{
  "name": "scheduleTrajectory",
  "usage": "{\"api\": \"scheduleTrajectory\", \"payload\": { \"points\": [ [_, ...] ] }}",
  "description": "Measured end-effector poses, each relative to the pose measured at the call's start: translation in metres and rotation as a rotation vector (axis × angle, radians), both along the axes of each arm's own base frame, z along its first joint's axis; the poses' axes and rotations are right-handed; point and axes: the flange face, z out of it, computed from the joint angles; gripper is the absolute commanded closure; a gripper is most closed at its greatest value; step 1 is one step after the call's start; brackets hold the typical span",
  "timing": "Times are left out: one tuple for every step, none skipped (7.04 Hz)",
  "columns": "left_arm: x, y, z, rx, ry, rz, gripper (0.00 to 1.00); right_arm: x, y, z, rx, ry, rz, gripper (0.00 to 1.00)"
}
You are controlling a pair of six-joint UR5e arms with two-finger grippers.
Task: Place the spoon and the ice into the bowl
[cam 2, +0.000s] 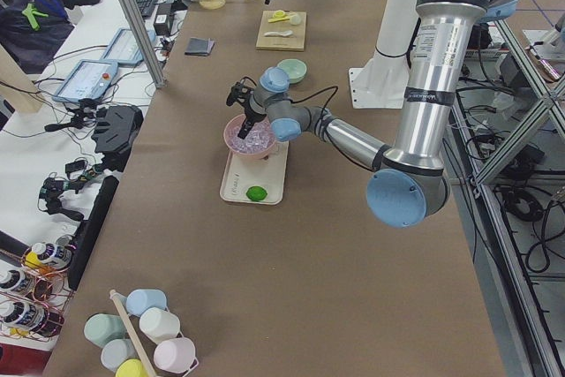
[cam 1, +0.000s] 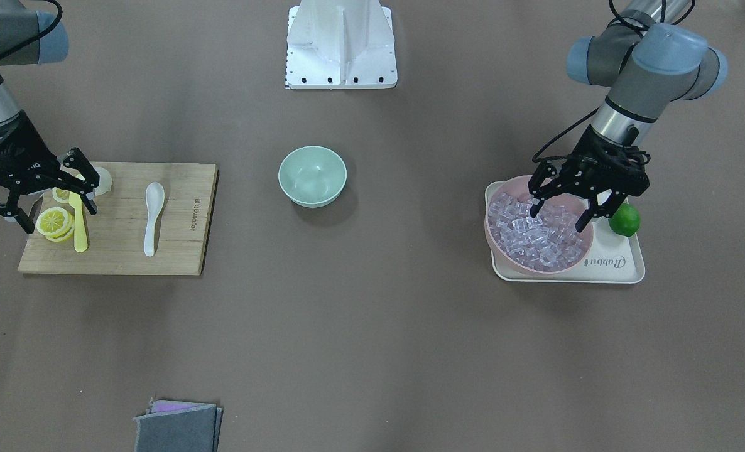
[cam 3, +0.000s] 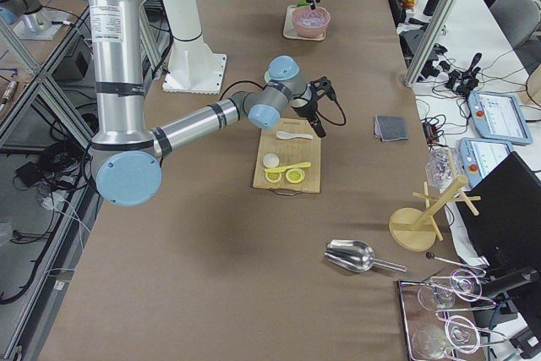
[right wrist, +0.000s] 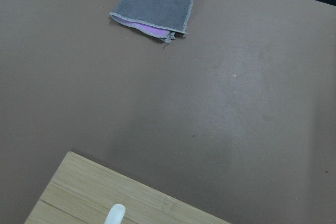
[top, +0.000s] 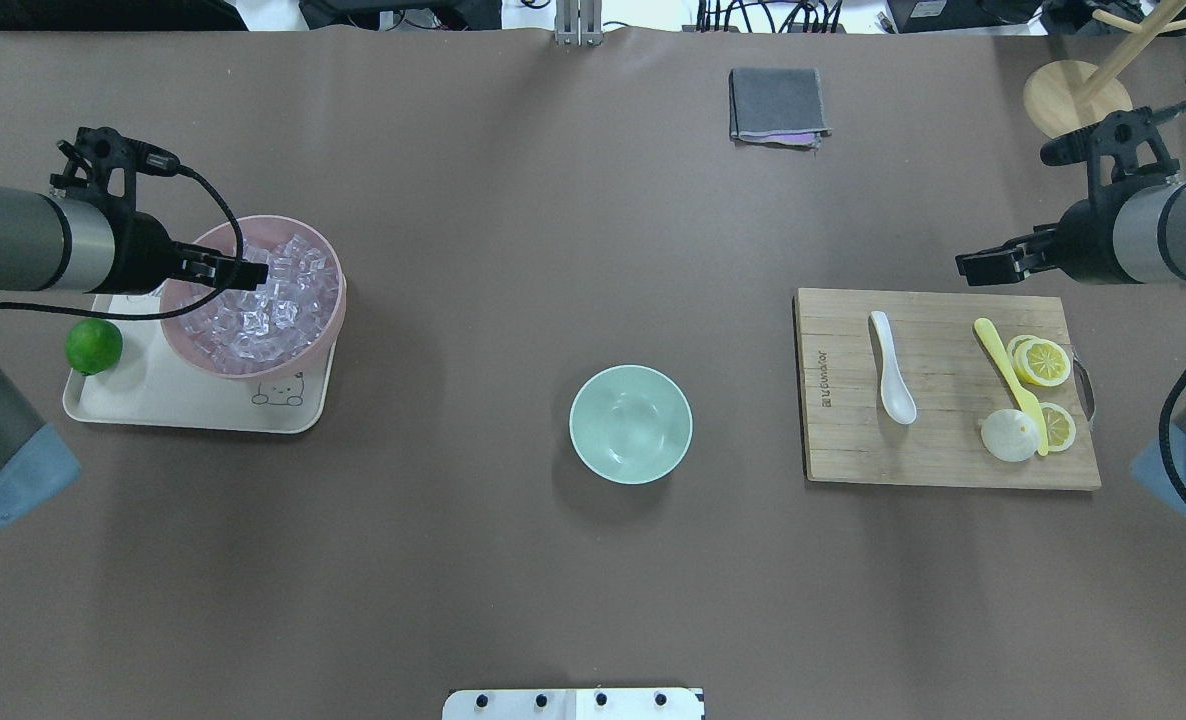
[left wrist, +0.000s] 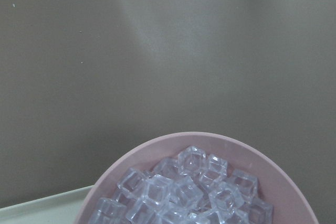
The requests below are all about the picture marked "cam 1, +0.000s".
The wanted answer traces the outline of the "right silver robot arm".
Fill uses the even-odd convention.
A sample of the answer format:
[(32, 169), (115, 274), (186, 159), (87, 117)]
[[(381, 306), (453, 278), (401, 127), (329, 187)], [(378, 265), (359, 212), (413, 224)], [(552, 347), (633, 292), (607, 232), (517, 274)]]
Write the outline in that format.
[[(63, 8), (59, 2), (53, 5), (51, 13), (20, 1), (0, 1), (0, 67), (56, 63), (68, 57)], [(34, 223), (19, 199), (53, 188), (80, 195), (83, 206), (95, 215), (99, 183), (99, 174), (80, 149), (58, 157), (48, 148), (0, 72), (0, 217), (32, 234)]]

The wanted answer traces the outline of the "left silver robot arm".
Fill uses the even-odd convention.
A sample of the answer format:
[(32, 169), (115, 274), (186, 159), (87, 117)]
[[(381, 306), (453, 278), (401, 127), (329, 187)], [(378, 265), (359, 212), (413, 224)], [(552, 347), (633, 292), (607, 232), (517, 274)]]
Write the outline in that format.
[(650, 186), (648, 153), (639, 144), (672, 101), (693, 100), (722, 86), (729, 62), (702, 36), (680, 26), (695, 6), (687, 1), (632, 1), (600, 35), (579, 38), (566, 59), (570, 79), (608, 88), (602, 105), (570, 154), (536, 153), (528, 182), (531, 217), (550, 198), (569, 194), (588, 203), (576, 223), (613, 217), (629, 196)]

